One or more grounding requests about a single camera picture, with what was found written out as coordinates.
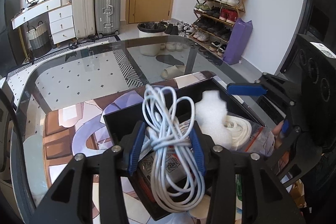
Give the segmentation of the person right hand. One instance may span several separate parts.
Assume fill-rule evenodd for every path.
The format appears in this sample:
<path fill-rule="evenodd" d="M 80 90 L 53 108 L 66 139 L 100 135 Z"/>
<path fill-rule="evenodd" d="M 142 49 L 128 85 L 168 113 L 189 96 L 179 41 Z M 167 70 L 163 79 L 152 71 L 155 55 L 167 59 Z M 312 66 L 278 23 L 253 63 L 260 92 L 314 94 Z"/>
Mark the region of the person right hand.
<path fill-rule="evenodd" d="M 272 133 L 275 137 L 278 137 L 278 135 L 280 134 L 281 130 L 282 130 L 282 126 L 284 124 L 284 121 L 281 121 L 273 130 Z"/>

